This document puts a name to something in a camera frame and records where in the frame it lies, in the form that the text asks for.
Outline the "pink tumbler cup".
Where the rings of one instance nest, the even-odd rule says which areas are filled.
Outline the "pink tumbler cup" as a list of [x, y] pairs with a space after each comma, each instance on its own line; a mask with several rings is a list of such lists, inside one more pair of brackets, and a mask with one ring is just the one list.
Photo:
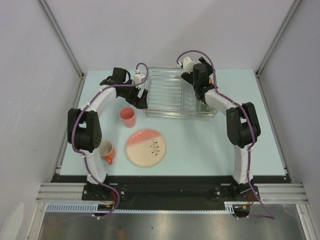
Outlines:
[[127, 127], [127, 128], [133, 128], [136, 124], [136, 115], [135, 115], [135, 111], [133, 108], [131, 107], [125, 107], [123, 108], [120, 113], [119, 116], [123, 122], [123, 124]]

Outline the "pink cream leaf plate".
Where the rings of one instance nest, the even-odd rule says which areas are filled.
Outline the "pink cream leaf plate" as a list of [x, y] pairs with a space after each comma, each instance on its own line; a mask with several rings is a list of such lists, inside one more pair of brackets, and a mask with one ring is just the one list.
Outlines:
[[128, 159], [135, 166], [151, 168], [165, 158], [167, 142], [158, 131], [145, 129], [134, 133], [128, 139], [125, 151]]

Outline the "orange white bowl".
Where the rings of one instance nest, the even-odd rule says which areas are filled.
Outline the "orange white bowl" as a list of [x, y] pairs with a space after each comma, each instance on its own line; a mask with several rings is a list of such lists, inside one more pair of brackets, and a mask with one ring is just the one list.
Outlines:
[[209, 78], [209, 83], [210, 83], [211, 85], [215, 86], [214, 81], [213, 81], [211, 78]]

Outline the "green celadon bowl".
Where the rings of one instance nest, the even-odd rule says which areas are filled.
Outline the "green celadon bowl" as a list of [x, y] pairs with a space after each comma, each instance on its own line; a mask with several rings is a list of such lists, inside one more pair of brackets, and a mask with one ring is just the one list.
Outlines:
[[198, 102], [198, 110], [200, 112], [215, 112], [216, 109], [214, 107], [211, 107], [210, 105], [208, 105], [207, 103], [204, 103], [202, 101]]

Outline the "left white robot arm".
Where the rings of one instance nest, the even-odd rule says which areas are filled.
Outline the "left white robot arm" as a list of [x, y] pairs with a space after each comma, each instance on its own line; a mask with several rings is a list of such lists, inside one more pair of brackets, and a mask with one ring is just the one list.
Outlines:
[[102, 166], [98, 148], [102, 142], [100, 115], [118, 97], [136, 109], [147, 109], [148, 90], [143, 85], [149, 77], [135, 69], [134, 76], [128, 70], [115, 67], [112, 75], [103, 79], [92, 99], [81, 108], [71, 108], [67, 113], [67, 141], [74, 152], [81, 155], [87, 170], [87, 181], [96, 184], [93, 194], [100, 200], [110, 196], [111, 188], [104, 184], [107, 173]]

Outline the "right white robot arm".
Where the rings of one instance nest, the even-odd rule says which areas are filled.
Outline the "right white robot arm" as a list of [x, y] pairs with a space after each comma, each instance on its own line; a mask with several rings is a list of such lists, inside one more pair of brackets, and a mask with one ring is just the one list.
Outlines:
[[215, 70], [207, 62], [178, 63], [183, 69], [181, 78], [191, 84], [197, 100], [217, 109], [226, 117], [227, 137], [234, 146], [233, 179], [231, 196], [242, 201], [253, 189], [251, 166], [252, 148], [261, 134], [255, 106], [251, 102], [239, 104], [218, 90]]

